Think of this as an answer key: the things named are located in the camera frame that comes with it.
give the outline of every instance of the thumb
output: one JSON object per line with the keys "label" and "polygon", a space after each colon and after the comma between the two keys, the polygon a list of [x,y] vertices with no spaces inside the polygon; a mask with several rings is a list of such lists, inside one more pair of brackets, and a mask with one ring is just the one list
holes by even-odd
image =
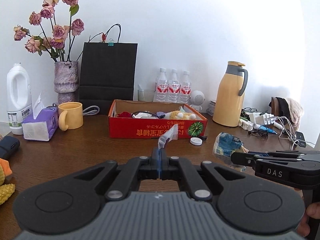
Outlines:
{"label": "thumb", "polygon": [[314,219],[320,219],[320,202],[310,204],[307,208],[307,215]]}

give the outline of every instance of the teal binder clip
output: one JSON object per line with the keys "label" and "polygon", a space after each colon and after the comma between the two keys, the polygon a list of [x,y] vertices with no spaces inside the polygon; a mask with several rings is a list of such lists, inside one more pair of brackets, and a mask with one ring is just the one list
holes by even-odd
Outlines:
{"label": "teal binder clip", "polygon": [[110,39],[109,42],[108,42],[108,46],[113,46],[115,43],[114,43],[114,40],[113,39]]}

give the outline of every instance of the yellow mug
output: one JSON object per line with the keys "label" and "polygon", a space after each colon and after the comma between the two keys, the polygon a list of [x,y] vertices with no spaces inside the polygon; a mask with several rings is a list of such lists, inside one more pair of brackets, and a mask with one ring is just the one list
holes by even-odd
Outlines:
{"label": "yellow mug", "polygon": [[67,102],[58,106],[59,128],[62,131],[77,129],[83,125],[82,104]]}

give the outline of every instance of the gray ribbed panel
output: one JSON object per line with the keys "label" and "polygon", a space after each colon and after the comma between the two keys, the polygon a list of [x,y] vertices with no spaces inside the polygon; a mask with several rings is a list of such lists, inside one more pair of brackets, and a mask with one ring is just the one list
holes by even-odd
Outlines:
{"label": "gray ribbed panel", "polygon": [[253,236],[225,224],[212,206],[185,192],[132,192],[109,202],[89,225],[72,233],[40,236],[22,232],[16,240],[302,240],[294,232]]}

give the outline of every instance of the yellow knitted fabric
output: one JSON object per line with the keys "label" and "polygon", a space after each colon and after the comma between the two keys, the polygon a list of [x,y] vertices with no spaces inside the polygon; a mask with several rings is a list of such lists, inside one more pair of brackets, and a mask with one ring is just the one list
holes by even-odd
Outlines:
{"label": "yellow knitted fabric", "polygon": [[6,184],[0,186],[0,205],[14,193],[16,187],[14,184]]}
{"label": "yellow knitted fabric", "polygon": [[0,186],[4,183],[4,171],[2,169],[2,166],[0,165]]}

